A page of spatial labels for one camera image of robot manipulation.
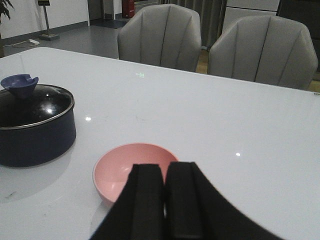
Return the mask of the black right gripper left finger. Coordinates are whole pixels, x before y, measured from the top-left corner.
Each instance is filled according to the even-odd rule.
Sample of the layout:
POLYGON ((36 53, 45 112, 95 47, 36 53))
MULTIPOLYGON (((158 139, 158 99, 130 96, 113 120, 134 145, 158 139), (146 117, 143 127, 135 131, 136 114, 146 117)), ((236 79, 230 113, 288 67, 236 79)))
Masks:
POLYGON ((164 182, 157 164, 134 164, 92 240, 163 240, 164 182))

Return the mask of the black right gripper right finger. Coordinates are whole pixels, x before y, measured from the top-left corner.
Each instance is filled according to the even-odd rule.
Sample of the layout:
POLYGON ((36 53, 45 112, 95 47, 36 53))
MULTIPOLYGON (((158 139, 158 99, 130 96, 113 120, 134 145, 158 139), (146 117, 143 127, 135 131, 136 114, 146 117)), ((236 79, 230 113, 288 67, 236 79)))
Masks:
POLYGON ((171 240, 279 239, 234 207, 194 162, 171 162, 165 191, 171 240))

